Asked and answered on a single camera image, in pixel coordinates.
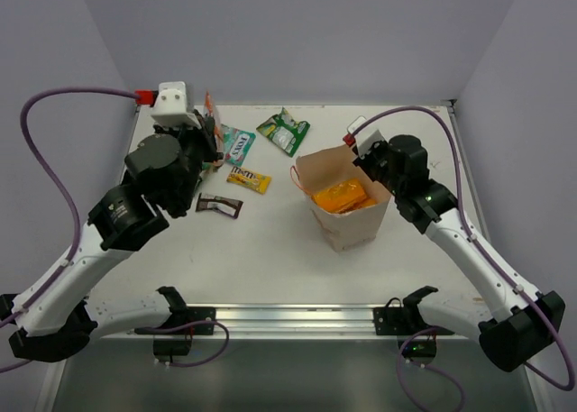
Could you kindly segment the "orange fox's candy bag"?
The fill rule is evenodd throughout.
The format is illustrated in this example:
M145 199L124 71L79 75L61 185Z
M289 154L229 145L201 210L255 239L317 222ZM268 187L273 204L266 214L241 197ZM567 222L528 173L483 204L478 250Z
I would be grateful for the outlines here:
M224 136L215 101L208 90L205 93L204 118L209 130L210 141L215 146L217 156L217 160L213 164L216 167L221 167L224 164Z

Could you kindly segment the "brown chocolate bar wrapper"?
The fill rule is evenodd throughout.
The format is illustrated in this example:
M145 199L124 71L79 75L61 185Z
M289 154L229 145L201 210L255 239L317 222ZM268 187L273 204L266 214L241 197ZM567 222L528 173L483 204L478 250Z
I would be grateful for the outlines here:
M227 217L237 219L244 202L229 197L221 197L206 192L198 195L196 212L212 211Z

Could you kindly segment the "yellow m&m's packet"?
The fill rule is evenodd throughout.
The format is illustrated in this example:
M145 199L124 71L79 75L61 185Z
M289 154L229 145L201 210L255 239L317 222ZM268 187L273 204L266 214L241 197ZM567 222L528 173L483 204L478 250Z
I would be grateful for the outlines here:
M233 166L226 178L227 183L233 183L264 195L271 183L271 177L252 170Z

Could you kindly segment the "green snack pouch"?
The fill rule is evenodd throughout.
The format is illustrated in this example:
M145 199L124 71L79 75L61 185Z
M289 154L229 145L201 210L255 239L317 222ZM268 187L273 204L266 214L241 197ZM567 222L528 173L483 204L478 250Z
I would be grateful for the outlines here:
M216 173L222 167L222 162L218 161L216 163L204 163L202 169L199 173L197 183L195 186L195 191L198 192L202 187L202 184L214 173Z
M308 121L297 121L283 107L256 127L256 131L292 158L304 141L311 127Z

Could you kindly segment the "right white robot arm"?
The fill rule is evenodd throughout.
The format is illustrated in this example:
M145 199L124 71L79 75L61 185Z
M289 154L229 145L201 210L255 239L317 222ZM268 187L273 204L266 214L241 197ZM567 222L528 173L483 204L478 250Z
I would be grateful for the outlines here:
M406 296L403 326L422 333L439 326L477 342L499 369L511 372L548 347L565 304L518 274L488 243L463 209L460 192L429 176L428 154L412 135L385 140L374 133L347 141L353 163L393 196L400 215L437 245L471 282L481 303L425 286Z

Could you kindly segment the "beige paper bag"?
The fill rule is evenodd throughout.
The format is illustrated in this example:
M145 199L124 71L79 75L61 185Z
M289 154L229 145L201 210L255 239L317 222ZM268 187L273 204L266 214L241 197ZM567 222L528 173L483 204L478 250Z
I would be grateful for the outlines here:
M299 156L290 171L322 234L337 252L374 240L391 199L388 190L353 165L354 159L353 151L342 145ZM368 196L378 204L338 215L326 212L312 200L315 193L348 179L358 179Z

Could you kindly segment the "teal fox's candy bag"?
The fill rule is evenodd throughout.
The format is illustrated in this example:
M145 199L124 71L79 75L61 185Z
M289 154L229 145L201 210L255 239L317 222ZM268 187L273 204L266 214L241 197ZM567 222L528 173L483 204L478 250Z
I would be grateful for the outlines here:
M256 139L255 133L246 132L238 128L221 125L224 143L224 161L241 167Z

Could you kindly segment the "orange snack bag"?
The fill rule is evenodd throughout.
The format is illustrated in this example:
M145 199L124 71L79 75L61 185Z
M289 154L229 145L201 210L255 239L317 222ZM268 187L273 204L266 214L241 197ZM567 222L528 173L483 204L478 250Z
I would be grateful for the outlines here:
M348 179L315 193L312 200L330 214L369 197L358 179Z
M342 209L338 210L336 213L338 215L344 215L344 214L347 214L349 212L363 209L363 208L367 208L367 207L371 207L371 206L375 206L377 204L378 204L378 202L375 199L367 197L367 198L364 198L363 200L361 200L357 203L344 206Z

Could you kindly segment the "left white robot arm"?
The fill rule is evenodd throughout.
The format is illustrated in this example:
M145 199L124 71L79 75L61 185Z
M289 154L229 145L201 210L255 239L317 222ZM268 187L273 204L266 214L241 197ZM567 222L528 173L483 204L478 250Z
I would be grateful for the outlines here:
M131 330L190 335L194 321L173 287L123 302L89 297L112 269L165 231L169 217L186 215L204 166L223 158L209 115L193 112L173 125L156 117L153 129L125 157L121 183L96 203L60 259L24 292L1 296L1 319L16 327L9 337L14 357L60 362L92 341Z

